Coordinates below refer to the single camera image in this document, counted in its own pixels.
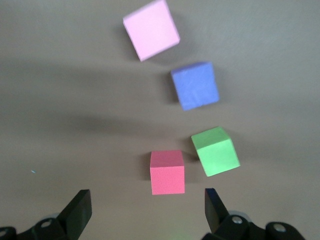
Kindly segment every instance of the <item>block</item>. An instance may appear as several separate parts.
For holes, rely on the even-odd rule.
[[[184,194],[185,164],[182,152],[152,151],[150,176],[152,195]]]
[[[180,42],[165,0],[155,0],[123,18],[135,51],[144,61]]]
[[[234,144],[222,127],[191,136],[207,177],[240,166]]]
[[[175,90],[184,111],[219,101],[211,62],[197,62],[171,71]]]

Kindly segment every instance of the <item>blue cube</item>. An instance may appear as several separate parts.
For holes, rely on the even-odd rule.
[[[171,76],[184,111],[219,101],[211,62],[197,62],[171,71]]]

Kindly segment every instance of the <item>tabletop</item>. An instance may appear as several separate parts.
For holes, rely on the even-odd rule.
[[[167,0],[180,42],[140,62],[123,17],[149,2],[0,1],[0,226],[90,189],[80,240],[199,240],[215,188],[319,239],[320,1]],[[183,111],[170,72],[202,61],[220,101]],[[207,177],[191,136],[218,126],[241,166]],[[152,195],[162,150],[183,152],[184,194]]]

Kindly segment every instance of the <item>green cube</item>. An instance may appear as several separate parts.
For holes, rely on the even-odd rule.
[[[198,133],[191,139],[207,177],[240,166],[232,140],[222,127]]]

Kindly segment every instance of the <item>black plastic part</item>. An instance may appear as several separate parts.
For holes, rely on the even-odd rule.
[[[56,218],[69,240],[77,240],[92,215],[90,190],[81,190]]]
[[[277,231],[275,225],[284,226],[285,231]],[[305,240],[305,238],[293,226],[284,222],[270,222],[265,226],[266,236],[270,240]]]
[[[14,227],[0,227],[0,233],[4,233],[3,236],[0,236],[0,240],[16,240],[17,232]]]
[[[55,218],[39,221],[29,230],[16,236],[17,240],[68,240],[65,231]]]
[[[235,223],[233,218],[240,218],[242,222]],[[229,215],[224,219],[214,235],[226,240],[247,240],[249,233],[250,224],[244,217]]]
[[[212,233],[202,240],[305,240],[297,229],[287,223],[270,222],[262,229],[242,216],[229,215],[214,188],[205,189],[205,216]],[[276,230],[276,224],[282,225],[279,229],[282,231]]]
[[[205,189],[204,210],[212,233],[214,233],[222,221],[229,216],[228,210],[214,188]]]
[[[92,215],[89,190],[81,190],[57,218],[39,221],[17,235],[14,227],[1,227],[0,240],[78,240]]]
[[[215,236],[213,235],[212,233],[207,233],[203,238],[202,240],[225,240],[221,237],[218,237],[218,236]]]
[[[253,222],[250,222],[249,239],[250,240],[266,240],[266,230],[258,227]]]

